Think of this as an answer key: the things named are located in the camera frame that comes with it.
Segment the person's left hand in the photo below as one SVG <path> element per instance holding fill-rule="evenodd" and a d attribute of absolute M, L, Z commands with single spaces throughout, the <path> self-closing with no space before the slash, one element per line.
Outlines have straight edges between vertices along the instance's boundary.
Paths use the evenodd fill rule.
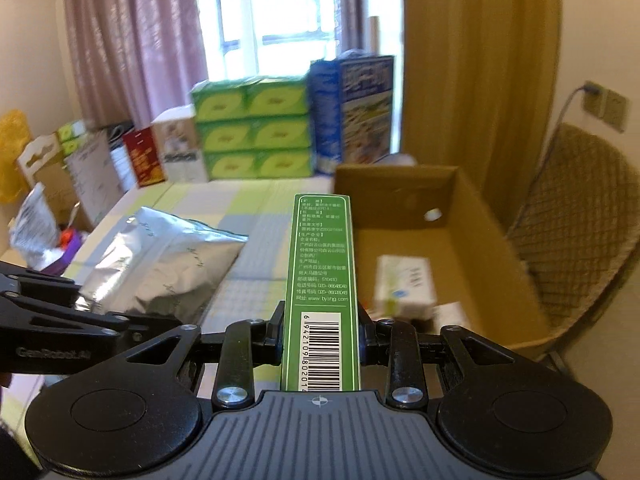
<path fill-rule="evenodd" d="M 1 373 L 0 374 L 0 385 L 2 388 L 9 388 L 12 382 L 12 374 L 11 373 Z"/>

